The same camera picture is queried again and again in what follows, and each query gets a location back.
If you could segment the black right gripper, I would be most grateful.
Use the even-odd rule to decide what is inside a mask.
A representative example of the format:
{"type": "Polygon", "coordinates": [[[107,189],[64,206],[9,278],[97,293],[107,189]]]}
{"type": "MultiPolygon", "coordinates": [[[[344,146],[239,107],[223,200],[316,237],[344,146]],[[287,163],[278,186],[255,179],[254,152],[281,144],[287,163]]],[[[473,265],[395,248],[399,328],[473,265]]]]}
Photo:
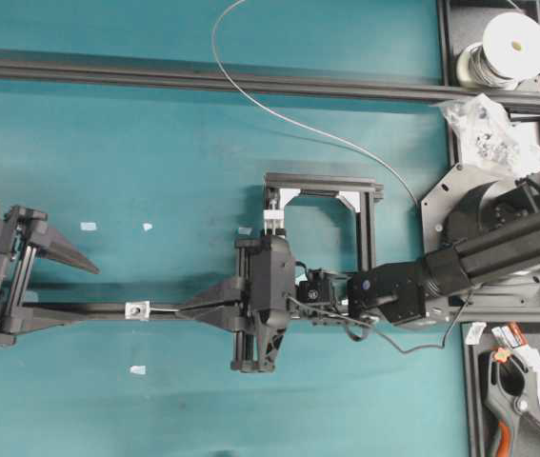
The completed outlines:
{"type": "Polygon", "coordinates": [[[179,306],[177,316],[234,333],[230,368],[243,373],[274,371],[291,319],[295,259],[281,236],[241,239],[236,272],[179,306]],[[214,308],[239,303],[239,308],[214,308]]]}

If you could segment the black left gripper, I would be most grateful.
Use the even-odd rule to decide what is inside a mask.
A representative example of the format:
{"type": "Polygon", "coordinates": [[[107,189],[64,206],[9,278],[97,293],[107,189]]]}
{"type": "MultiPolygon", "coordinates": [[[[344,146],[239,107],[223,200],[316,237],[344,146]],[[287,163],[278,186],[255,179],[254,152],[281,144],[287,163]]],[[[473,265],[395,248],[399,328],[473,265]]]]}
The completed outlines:
{"type": "Polygon", "coordinates": [[[82,314],[23,307],[34,261],[40,256],[92,274],[100,269],[37,209],[13,206],[0,211],[0,347],[15,344],[18,333],[30,333],[84,320],[82,314]]]}

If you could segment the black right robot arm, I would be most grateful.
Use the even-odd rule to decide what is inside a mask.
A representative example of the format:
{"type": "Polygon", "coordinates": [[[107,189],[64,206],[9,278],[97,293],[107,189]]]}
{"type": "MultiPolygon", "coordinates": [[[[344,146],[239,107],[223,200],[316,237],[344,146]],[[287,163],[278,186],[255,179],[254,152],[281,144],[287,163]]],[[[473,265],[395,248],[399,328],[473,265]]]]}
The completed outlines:
{"type": "Polygon", "coordinates": [[[196,295],[177,310],[235,336],[232,368],[271,372],[293,317],[314,324],[360,327],[366,338],[378,310],[394,325],[422,319],[427,302],[470,292],[487,282],[540,265],[540,172],[490,196],[490,185],[469,189],[447,215],[442,247],[421,258],[349,275],[348,307],[341,310],[323,270],[295,278],[296,261],[280,229],[238,240],[231,278],[196,295]]]}

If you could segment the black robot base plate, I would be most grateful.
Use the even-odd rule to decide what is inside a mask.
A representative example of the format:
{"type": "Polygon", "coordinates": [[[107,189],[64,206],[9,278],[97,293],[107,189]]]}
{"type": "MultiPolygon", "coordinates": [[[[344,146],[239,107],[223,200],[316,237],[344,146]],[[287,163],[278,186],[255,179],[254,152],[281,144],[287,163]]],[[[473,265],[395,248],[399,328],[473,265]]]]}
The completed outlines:
{"type": "Polygon", "coordinates": [[[475,305],[532,307],[540,292],[540,172],[501,178],[458,164],[421,211],[424,250],[455,257],[435,272],[425,317],[458,307],[469,289],[475,305]]]}

